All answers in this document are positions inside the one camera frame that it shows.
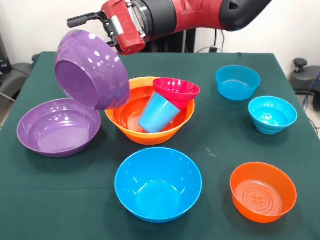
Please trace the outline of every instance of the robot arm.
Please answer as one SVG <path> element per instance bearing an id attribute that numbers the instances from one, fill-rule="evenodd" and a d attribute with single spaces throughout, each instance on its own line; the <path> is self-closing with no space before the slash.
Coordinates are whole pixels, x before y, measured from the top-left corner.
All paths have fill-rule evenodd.
<path id="1" fill-rule="evenodd" d="M 238 31 L 249 25 L 272 0 L 107 0 L 99 12 L 67 20 L 69 28 L 100 20 L 108 44 L 121 55 L 145 48 L 146 42 L 195 28 Z"/>

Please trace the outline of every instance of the black stand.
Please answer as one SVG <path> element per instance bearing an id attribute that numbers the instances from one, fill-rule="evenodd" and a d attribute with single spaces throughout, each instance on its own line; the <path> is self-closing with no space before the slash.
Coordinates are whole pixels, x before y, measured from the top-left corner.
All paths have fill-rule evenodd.
<path id="1" fill-rule="evenodd" d="M 165 36 L 146 44 L 142 53 L 193 53 L 195 51 L 196 30 L 187 30 Z"/>

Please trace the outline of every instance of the floor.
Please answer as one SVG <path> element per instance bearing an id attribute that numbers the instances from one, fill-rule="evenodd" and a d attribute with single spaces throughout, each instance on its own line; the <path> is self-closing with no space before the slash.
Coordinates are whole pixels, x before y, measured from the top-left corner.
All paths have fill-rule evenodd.
<path id="1" fill-rule="evenodd" d="M 302 104 L 302 102 L 304 101 L 305 99 L 305 95 L 297 95 L 298 99 L 300 100 L 300 103 Z M 309 117 L 309 119 L 311 119 L 314 124 L 315 124 L 315 127 L 316 128 L 319 128 L 318 129 L 318 136 L 320 138 L 320 112 L 315 112 L 313 107 L 312 107 L 312 101 L 313 101 L 313 96 L 310 96 L 309 97 L 309 105 L 308 105 L 308 108 L 306 110 L 306 115 Z M 9 103 L 6 108 L 4 109 L 3 113 L 0 114 L 0 131 L 2 129 L 2 126 L 5 124 L 12 108 L 14 107 L 14 103 L 11 102 Z"/>
<path id="2" fill-rule="evenodd" d="M 297 95 L 300 103 L 302 104 L 303 101 L 305 100 L 306 96 L 305 95 Z M 316 112 L 314 111 L 314 108 L 312 107 L 312 102 L 314 100 L 313 96 L 309 96 L 309 104 L 308 108 L 305 111 L 306 115 L 308 118 L 314 123 L 315 127 L 318 128 L 318 137 L 320 138 L 320 111 Z"/>
<path id="3" fill-rule="evenodd" d="M 3 125 L 5 124 L 7 118 L 9 117 L 9 114 L 12 110 L 12 108 L 14 107 L 14 103 L 13 102 L 10 102 L 6 107 L 5 109 L 3 110 L 3 113 L 0 114 L 0 131 L 3 127 Z"/>

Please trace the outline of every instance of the stacked cups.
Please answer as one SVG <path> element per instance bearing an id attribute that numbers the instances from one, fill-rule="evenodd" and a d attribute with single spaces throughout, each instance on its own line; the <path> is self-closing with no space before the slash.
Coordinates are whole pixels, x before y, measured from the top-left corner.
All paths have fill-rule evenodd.
<path id="1" fill-rule="evenodd" d="M 175 78 L 156 78 L 155 93 L 145 107 L 138 124 L 148 133 L 164 129 L 200 93 L 200 88 Z"/>

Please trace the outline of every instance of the small orange bowl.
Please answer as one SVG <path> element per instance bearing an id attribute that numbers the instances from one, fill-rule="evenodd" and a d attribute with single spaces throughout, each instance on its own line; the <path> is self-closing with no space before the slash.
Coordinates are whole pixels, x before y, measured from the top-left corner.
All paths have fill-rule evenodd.
<path id="1" fill-rule="evenodd" d="M 261 224 L 275 222 L 297 202 L 293 181 L 267 163 L 249 162 L 237 167 L 231 175 L 230 187 L 236 209 Z"/>
<path id="2" fill-rule="evenodd" d="M 138 120 L 149 99 L 155 92 L 153 81 L 157 77 L 138 77 L 130 79 L 130 97 L 127 103 L 115 109 L 105 110 L 106 116 L 130 140 L 142 145 L 158 145 L 171 139 L 186 124 L 195 112 L 195 101 L 182 110 L 161 132 L 147 133 Z"/>

